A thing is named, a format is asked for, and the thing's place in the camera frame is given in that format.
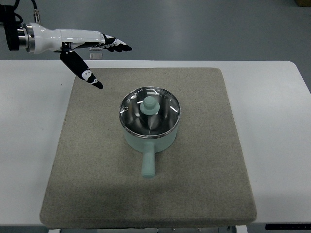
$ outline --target saucepan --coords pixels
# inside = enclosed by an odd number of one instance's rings
[[[142,176],[153,178],[155,153],[167,149],[176,138],[181,116],[178,100],[165,89],[141,87],[125,96],[119,113],[125,140],[143,153]]]

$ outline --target robotic hand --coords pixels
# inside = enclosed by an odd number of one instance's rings
[[[107,49],[110,52],[131,51],[132,48],[123,41],[96,31],[55,29],[49,30],[40,25],[40,17],[34,4],[36,23],[24,24],[22,19],[14,13],[19,0],[14,6],[0,5],[0,23],[5,29],[9,50],[25,48],[27,52],[38,54],[50,50],[60,53],[63,63],[80,79],[93,86],[103,89],[103,85],[96,79],[87,64],[75,52],[78,48]]]

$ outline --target gray floor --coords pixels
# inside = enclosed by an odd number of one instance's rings
[[[133,48],[103,51],[103,60],[287,60],[311,90],[311,7],[298,7],[294,0],[37,0],[37,5],[48,29],[100,31]],[[16,12],[33,22],[30,0],[20,1]],[[77,52],[89,59],[88,49]],[[9,51],[2,29],[0,59],[59,59],[59,54]],[[264,224],[248,230],[262,233]],[[7,232],[27,228],[0,227]]]

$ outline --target white table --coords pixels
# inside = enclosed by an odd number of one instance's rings
[[[295,64],[87,64],[91,68],[219,68],[254,193],[258,212],[255,222],[311,222],[311,94]],[[2,60],[0,70],[0,225],[42,225],[39,212],[75,75],[60,61]]]

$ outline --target gray felt mat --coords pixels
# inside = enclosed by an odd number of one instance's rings
[[[196,228],[246,225],[254,199],[225,83],[216,68],[92,69],[76,78],[40,219],[49,228]],[[123,137],[119,106],[143,86],[181,105],[175,142],[140,175],[142,154]]]

